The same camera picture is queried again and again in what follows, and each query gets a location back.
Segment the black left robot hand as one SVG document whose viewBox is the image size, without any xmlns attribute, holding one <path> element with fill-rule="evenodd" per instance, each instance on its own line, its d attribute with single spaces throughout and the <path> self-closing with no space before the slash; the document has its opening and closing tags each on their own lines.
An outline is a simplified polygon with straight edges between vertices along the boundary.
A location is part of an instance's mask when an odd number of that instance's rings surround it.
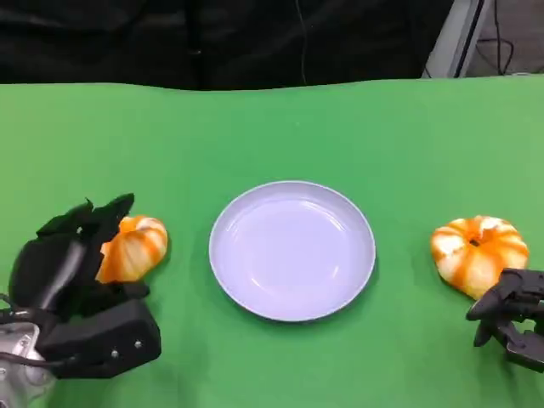
<svg viewBox="0 0 544 408">
<path fill-rule="evenodd" d="M 88 317 L 128 300 L 143 299 L 143 282 L 97 280 L 105 255 L 101 247 L 120 231 L 134 194 L 120 195 L 102 207 L 86 201 L 51 218 L 14 261 L 8 297 L 23 309 L 43 309 L 69 320 Z"/>
</svg>

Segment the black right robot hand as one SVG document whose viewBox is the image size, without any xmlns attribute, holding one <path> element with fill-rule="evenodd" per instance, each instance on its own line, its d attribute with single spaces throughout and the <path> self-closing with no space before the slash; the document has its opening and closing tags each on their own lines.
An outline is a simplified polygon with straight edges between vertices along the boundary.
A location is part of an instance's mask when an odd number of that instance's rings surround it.
<svg viewBox="0 0 544 408">
<path fill-rule="evenodd" d="M 473 345 L 482 347 L 494 338 L 508 361 L 543 372 L 543 273 L 504 269 L 499 281 L 466 314 L 478 321 Z"/>
</svg>

